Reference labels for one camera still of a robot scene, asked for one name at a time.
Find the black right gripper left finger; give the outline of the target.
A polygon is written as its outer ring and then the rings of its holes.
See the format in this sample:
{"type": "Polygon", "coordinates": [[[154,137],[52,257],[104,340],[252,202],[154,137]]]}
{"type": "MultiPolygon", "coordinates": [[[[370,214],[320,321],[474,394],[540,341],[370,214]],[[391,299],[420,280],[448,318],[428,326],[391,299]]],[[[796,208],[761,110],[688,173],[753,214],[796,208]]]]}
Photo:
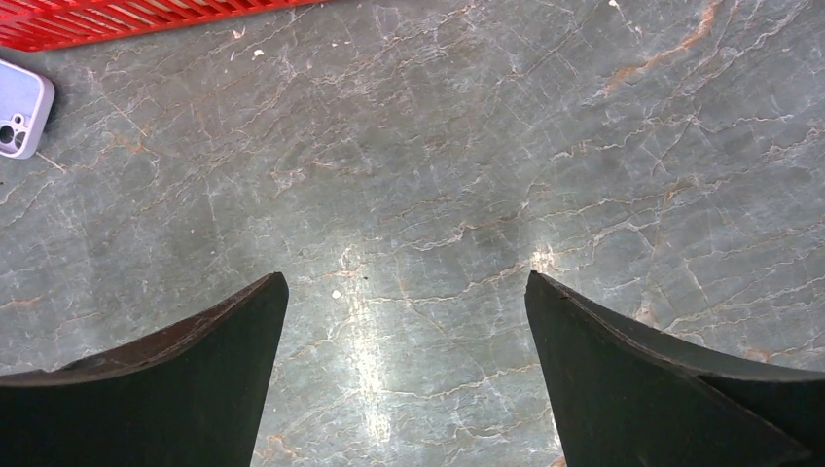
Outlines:
{"type": "Polygon", "coordinates": [[[249,465],[288,299],[271,273],[138,340],[2,377],[2,464],[249,465]]]}

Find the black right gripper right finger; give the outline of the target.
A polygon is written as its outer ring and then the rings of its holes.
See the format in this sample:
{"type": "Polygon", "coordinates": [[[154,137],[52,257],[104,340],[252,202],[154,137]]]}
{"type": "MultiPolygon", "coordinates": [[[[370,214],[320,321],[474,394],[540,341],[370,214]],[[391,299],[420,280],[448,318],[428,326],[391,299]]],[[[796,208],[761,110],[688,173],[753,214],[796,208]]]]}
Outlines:
{"type": "Polygon", "coordinates": [[[820,466],[824,376],[683,341],[533,271],[525,308],[570,466],[820,466]]]}

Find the lilac phone case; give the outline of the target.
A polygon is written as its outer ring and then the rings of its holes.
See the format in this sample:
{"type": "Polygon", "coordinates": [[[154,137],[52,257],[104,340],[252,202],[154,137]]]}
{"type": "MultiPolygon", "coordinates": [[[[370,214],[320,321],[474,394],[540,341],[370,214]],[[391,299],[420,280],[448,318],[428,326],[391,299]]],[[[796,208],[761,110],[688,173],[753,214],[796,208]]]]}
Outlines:
{"type": "Polygon", "coordinates": [[[54,104],[47,78],[1,60],[1,155],[25,160],[40,143],[54,104]]]}

